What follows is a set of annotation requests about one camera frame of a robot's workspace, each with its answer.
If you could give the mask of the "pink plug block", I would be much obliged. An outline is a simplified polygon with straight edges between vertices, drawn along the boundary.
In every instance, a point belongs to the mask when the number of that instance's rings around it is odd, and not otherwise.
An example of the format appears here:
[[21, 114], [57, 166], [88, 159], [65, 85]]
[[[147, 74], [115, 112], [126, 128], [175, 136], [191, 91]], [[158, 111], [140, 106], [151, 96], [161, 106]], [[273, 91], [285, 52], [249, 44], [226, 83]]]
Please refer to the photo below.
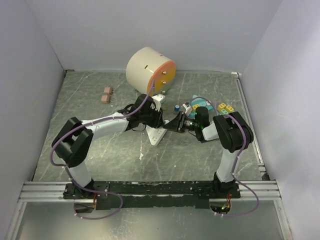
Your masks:
[[110, 95], [103, 95], [101, 97], [101, 102], [105, 104], [109, 104], [111, 102], [111, 96]]
[[103, 91], [103, 93], [106, 94], [106, 95], [112, 95], [113, 92], [114, 92], [114, 89], [112, 87], [110, 87], [110, 86], [105, 87], [104, 91]]

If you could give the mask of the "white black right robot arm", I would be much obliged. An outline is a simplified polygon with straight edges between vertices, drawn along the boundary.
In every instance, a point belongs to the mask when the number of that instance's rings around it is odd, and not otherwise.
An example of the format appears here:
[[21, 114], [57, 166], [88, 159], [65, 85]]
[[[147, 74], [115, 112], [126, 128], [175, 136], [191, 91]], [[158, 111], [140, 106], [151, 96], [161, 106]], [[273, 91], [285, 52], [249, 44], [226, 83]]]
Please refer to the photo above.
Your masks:
[[195, 110], [194, 119], [180, 112], [173, 120], [164, 124], [163, 128], [177, 133], [193, 131], [201, 143], [219, 140], [223, 152], [213, 180], [199, 182], [190, 187], [190, 190], [198, 198], [239, 198], [239, 186], [242, 183], [236, 179], [235, 172], [240, 155], [254, 140], [253, 131], [237, 111], [214, 116], [212, 120], [209, 117], [209, 110], [200, 106]]

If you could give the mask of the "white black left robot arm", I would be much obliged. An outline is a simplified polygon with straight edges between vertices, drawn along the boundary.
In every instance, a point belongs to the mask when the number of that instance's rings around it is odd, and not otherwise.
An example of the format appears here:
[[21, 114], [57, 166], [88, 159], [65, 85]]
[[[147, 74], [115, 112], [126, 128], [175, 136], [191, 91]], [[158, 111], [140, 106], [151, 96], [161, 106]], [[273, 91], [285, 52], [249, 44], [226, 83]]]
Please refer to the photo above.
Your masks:
[[93, 120], [70, 118], [51, 144], [51, 152], [63, 160], [70, 178], [77, 183], [75, 193], [81, 199], [89, 199], [94, 192], [94, 180], [85, 160], [91, 143], [107, 135], [126, 132], [144, 125], [150, 144], [157, 146], [166, 133], [163, 128], [162, 102], [165, 96], [141, 94], [133, 104], [112, 115]]

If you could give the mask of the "white triangular socket board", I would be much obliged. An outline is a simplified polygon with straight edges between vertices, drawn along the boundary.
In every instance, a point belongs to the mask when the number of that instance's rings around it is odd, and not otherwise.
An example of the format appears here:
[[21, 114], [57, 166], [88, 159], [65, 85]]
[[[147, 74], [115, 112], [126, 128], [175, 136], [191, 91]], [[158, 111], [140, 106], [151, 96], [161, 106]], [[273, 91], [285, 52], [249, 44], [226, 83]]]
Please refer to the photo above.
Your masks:
[[145, 130], [152, 146], [157, 146], [167, 132], [167, 129], [164, 129], [163, 127], [152, 128], [150, 126], [146, 126]]

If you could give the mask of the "teal triangular socket board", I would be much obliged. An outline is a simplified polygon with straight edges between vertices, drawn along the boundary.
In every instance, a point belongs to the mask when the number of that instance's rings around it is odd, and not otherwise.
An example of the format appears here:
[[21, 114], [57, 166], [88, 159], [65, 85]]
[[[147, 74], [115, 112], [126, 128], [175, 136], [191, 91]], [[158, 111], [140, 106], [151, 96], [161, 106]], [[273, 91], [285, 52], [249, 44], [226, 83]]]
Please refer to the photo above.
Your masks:
[[191, 106], [191, 113], [188, 115], [190, 118], [194, 119], [196, 115], [196, 108], [198, 107], [206, 107], [209, 112], [213, 111], [213, 106], [209, 101], [199, 97], [198, 95], [193, 95], [191, 98], [191, 102], [189, 104]]

